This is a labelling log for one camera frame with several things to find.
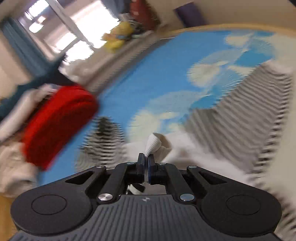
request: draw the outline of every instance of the wall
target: wall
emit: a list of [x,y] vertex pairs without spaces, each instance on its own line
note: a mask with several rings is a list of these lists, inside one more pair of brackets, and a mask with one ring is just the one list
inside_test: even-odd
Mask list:
[[[296,29],[296,7],[288,0],[192,0],[208,24],[259,23]],[[148,0],[169,29],[183,25],[173,9],[190,0]]]
[[0,20],[9,15],[23,1],[25,0],[4,0],[0,4]]
[[17,84],[28,82],[30,76],[1,31],[0,53],[0,98],[3,98],[8,97]]

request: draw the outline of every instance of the red bag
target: red bag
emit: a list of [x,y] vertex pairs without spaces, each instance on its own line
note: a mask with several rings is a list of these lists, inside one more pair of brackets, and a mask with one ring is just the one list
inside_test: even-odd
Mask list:
[[145,30],[153,30],[159,23],[159,20],[153,15],[145,0],[132,0],[130,14],[133,19],[143,25]]
[[27,162],[46,170],[97,110],[97,100],[82,87],[75,85],[59,89],[24,130]]

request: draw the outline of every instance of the circular pad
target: circular pad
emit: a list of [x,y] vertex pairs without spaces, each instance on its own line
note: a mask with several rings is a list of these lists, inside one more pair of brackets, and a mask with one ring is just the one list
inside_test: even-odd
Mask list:
[[79,185],[57,181],[18,196],[11,217],[18,229],[32,235],[52,236],[83,223],[92,205]]
[[210,226],[237,237],[271,233],[281,219],[281,205],[271,194],[239,184],[212,185],[200,208]]
[[63,211],[66,205],[66,199],[61,196],[44,195],[33,201],[32,209],[42,215],[52,215]]
[[232,212],[240,215],[252,215],[259,211],[260,202],[247,195],[236,195],[226,201],[226,205]]

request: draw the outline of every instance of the ribbed gray surface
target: ribbed gray surface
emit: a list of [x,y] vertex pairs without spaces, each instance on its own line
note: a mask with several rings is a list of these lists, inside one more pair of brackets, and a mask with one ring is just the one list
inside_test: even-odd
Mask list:
[[18,232],[11,241],[276,241],[272,234],[237,238],[208,226],[192,205],[175,202],[171,195],[123,195],[110,205],[100,205],[80,228],[55,237]]
[[185,129],[217,157],[246,172],[265,172],[280,144],[293,92],[292,73],[277,68],[263,63],[216,106],[193,109]]

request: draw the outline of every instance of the wooden floor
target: wooden floor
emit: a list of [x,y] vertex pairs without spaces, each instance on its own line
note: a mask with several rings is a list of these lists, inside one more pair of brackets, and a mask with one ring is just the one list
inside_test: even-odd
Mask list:
[[10,206],[13,199],[0,196],[0,241],[7,241],[16,233],[10,217]]

